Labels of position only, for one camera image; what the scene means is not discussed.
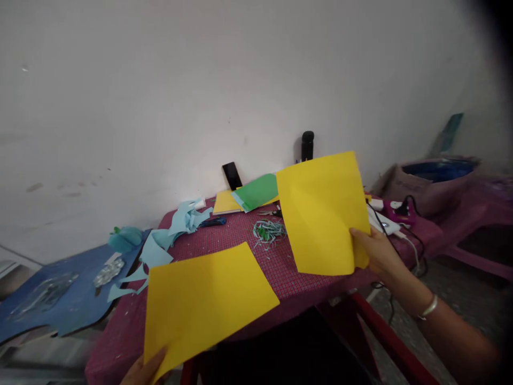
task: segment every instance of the scissors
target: scissors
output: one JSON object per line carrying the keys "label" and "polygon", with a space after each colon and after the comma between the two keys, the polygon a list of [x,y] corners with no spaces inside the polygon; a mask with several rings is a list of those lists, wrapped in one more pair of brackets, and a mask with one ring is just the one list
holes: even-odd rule
{"label": "scissors", "polygon": [[273,210],[273,211],[259,211],[259,212],[258,212],[258,215],[274,215],[275,217],[283,218],[282,209],[280,208],[280,206],[279,206],[279,205],[276,205],[276,207],[278,208],[278,210]]}

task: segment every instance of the bracelet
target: bracelet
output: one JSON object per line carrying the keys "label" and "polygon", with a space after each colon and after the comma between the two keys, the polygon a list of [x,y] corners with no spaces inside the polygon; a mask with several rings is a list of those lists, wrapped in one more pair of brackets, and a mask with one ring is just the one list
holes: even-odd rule
{"label": "bracelet", "polygon": [[422,314],[419,314],[417,317],[419,319],[425,321],[426,320],[426,315],[432,313],[433,310],[435,310],[437,308],[437,305],[438,305],[438,296],[435,294],[431,304],[427,307],[426,310],[424,310],[424,312]]}

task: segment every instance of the finger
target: finger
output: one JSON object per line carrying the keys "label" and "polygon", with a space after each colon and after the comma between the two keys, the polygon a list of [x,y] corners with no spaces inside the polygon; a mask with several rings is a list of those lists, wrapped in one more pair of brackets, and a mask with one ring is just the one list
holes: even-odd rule
{"label": "finger", "polygon": [[380,231],[374,227],[373,225],[370,225],[370,236],[374,237],[376,235],[380,234]]}
{"label": "finger", "polygon": [[132,366],[130,366],[130,369],[127,371],[126,376],[130,376],[134,373],[137,373],[144,365],[144,355],[140,356]]}
{"label": "finger", "polygon": [[157,372],[160,364],[166,356],[166,348],[160,349],[160,351],[154,355],[146,365],[137,374],[137,380],[139,383],[147,383]]}
{"label": "finger", "polygon": [[351,227],[349,229],[349,232],[351,233],[352,236],[354,236],[357,240],[359,240],[360,242],[362,243],[366,243],[369,241],[370,237],[369,235],[367,235],[366,233],[364,233],[363,231],[360,231],[354,227]]}

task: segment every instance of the yellow paper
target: yellow paper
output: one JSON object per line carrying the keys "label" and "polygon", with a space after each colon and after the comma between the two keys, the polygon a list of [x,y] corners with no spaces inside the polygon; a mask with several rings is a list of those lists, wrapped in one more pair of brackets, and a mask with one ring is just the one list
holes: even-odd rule
{"label": "yellow paper", "polygon": [[[262,206],[271,204],[272,202],[275,202],[278,199],[279,197],[275,197],[270,201],[264,203]],[[214,212],[212,213],[212,215],[229,214],[239,211],[244,210],[241,206],[239,206],[237,202],[235,202],[235,199],[231,195],[231,190],[221,191],[217,193],[214,204]]]}
{"label": "yellow paper", "polygon": [[294,260],[300,273],[352,274],[369,258],[349,229],[370,234],[354,152],[309,160],[276,174]]}
{"label": "yellow paper", "polygon": [[279,305],[246,242],[150,270],[144,362],[162,347],[155,376],[210,348]]}

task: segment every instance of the stain on wall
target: stain on wall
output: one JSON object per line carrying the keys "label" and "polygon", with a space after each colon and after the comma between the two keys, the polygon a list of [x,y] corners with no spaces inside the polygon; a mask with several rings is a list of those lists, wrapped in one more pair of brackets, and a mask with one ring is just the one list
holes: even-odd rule
{"label": "stain on wall", "polygon": [[33,191],[35,190],[39,190],[41,187],[43,187],[43,184],[38,182],[36,184],[33,184],[32,186],[30,186],[28,189],[26,189],[25,191],[28,192],[28,193],[32,193]]}

